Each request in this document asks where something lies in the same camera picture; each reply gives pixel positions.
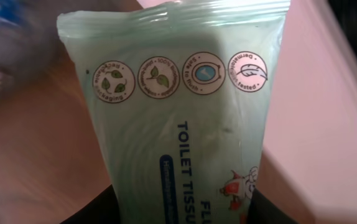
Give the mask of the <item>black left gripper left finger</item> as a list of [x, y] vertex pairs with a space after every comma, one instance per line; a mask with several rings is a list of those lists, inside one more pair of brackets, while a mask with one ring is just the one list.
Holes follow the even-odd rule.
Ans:
[[61, 224], [119, 224], [119, 206], [113, 186], [107, 187]]

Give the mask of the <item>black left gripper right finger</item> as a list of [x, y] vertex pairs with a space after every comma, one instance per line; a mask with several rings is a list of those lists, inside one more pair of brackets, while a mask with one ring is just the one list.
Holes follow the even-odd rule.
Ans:
[[297, 224], [278, 209], [260, 191], [254, 189], [248, 210], [247, 224]]

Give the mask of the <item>green toilet tissue pack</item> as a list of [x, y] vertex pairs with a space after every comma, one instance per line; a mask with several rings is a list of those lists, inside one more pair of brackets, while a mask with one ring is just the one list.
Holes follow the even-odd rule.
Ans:
[[289, 1], [57, 18], [122, 223], [247, 223]]

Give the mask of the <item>blue Oreo cookie pack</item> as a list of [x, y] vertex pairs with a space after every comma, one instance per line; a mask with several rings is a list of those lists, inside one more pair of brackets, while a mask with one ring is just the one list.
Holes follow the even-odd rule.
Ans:
[[24, 19], [20, 1], [0, 0], [0, 26], [18, 26]]

